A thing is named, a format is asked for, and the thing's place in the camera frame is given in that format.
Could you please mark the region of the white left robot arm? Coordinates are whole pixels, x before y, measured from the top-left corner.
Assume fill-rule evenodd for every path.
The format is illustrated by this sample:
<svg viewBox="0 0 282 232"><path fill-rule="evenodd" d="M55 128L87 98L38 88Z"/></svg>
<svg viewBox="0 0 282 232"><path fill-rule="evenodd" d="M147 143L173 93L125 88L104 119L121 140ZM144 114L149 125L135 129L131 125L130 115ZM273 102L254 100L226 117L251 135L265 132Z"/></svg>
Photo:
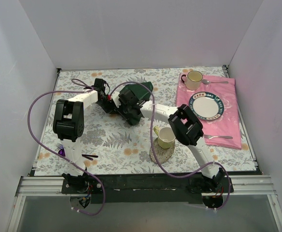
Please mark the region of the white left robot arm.
<svg viewBox="0 0 282 232"><path fill-rule="evenodd" d="M56 102L53 131L63 145L65 157L70 160L68 174L72 176L83 175L86 168L80 141L85 129L85 109L97 104L110 114L116 108L111 96L105 92L108 86L106 81L97 78L94 85L85 87L83 93Z"/></svg>

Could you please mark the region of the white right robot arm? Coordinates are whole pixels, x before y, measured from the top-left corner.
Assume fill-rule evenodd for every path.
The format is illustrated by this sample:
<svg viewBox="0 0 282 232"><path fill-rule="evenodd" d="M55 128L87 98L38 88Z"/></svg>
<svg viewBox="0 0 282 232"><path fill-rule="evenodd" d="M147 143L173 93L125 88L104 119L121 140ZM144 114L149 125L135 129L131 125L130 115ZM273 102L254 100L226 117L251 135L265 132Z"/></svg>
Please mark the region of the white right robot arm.
<svg viewBox="0 0 282 232"><path fill-rule="evenodd" d="M131 90L132 86L127 85L120 92L112 91L115 111L130 125L138 124L142 117L151 119L151 124L155 119L169 123L175 138L187 146L198 162L206 189L210 192L218 191L223 185L221 177L225 176L224 170L212 160L206 147L202 123L192 110L185 104L180 107L156 104L149 89L137 86L137 90Z"/></svg>

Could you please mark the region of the dark green cloth napkin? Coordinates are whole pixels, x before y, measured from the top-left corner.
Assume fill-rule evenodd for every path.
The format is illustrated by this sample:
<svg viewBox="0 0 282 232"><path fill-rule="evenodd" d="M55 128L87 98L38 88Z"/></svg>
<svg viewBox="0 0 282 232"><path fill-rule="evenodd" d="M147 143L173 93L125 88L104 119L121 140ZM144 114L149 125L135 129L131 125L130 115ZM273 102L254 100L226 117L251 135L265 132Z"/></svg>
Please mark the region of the dark green cloth napkin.
<svg viewBox="0 0 282 232"><path fill-rule="evenodd" d="M137 125L143 117L141 106L149 101L153 91L151 82L143 82L141 84L146 88L140 84L129 84L124 86L118 95L121 104L117 111L131 126Z"/></svg>

